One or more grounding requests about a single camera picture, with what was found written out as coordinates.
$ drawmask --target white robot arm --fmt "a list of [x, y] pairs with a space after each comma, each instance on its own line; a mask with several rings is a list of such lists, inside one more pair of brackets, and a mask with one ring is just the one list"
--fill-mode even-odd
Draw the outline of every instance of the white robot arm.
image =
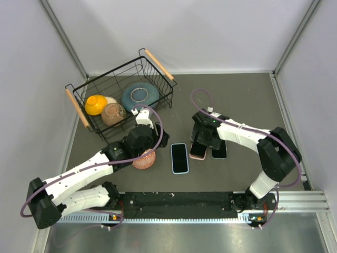
[[210, 114], [229, 124], [221, 123], [198, 112], [192, 117], [195, 125], [191, 141], [196, 140], [200, 144], [216, 150], [219, 149], [221, 141], [232, 141], [259, 154], [263, 171], [246, 190], [247, 202], [251, 207], [254, 207], [295, 168], [293, 159], [282, 146], [263, 133], [280, 139], [291, 150], [298, 162], [302, 160], [302, 156], [283, 128], [257, 129], [212, 112], [212, 109]]
[[[126, 162], [112, 166], [109, 162], [137, 158], [147, 149], [154, 148], [159, 140], [161, 127], [159, 124], [153, 124], [150, 116], [149, 109], [141, 109], [136, 117], [136, 127], [122, 140], [110, 143], [87, 161], [59, 176], [44, 181], [40, 178], [32, 180], [29, 183], [27, 198], [43, 185], [64, 178], [48, 186], [28, 204], [37, 227], [39, 229], [49, 227], [62, 216], [75, 211], [91, 207], [114, 207], [118, 202], [119, 193], [112, 183], [105, 182], [93, 189], [78, 190], [96, 179], [112, 174], [132, 163]], [[163, 130], [159, 147], [165, 147], [169, 137]]]

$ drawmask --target plate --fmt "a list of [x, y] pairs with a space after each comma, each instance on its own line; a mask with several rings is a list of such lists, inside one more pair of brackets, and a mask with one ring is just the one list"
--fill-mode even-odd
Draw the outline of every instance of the plate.
[[159, 99], [158, 89], [151, 83], [135, 83], [125, 89], [122, 95], [123, 107], [131, 112], [137, 104], [150, 105]]

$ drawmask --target wooden handle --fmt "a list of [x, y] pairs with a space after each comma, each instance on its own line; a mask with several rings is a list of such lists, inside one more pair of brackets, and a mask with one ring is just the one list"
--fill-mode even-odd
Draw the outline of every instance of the wooden handle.
[[78, 113], [78, 116], [80, 116], [80, 119], [82, 120], [82, 123], [86, 128], [89, 127], [89, 122], [87, 121], [86, 117], [84, 116], [80, 106], [78, 105], [77, 101], [75, 100], [74, 96], [72, 95], [71, 91], [69, 89], [65, 89], [65, 92], [67, 93], [70, 101], [72, 102], [76, 112]]
[[165, 73], [165, 75], [172, 81], [174, 77], [164, 68], [164, 66], [149, 52], [149, 50], [145, 49], [147, 55], [154, 61], [158, 67]]

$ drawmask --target phone screen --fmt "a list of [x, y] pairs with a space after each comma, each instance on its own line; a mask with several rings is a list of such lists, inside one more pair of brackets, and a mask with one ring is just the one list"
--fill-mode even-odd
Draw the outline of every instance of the phone screen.
[[189, 162], [185, 143], [171, 145], [172, 170], [174, 174], [188, 173]]
[[221, 141], [219, 150], [212, 149], [212, 157], [215, 159], [226, 159], [227, 158], [226, 141]]
[[198, 142], [193, 142], [190, 154], [195, 157], [204, 158], [206, 155], [206, 150], [207, 146], [200, 144]]

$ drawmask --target brown bowl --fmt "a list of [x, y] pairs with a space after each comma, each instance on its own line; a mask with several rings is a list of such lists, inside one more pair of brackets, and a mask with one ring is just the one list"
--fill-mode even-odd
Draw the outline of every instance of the brown bowl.
[[104, 108], [101, 116], [104, 124], [111, 127], [112, 125], [125, 119], [126, 111], [121, 104], [111, 103]]

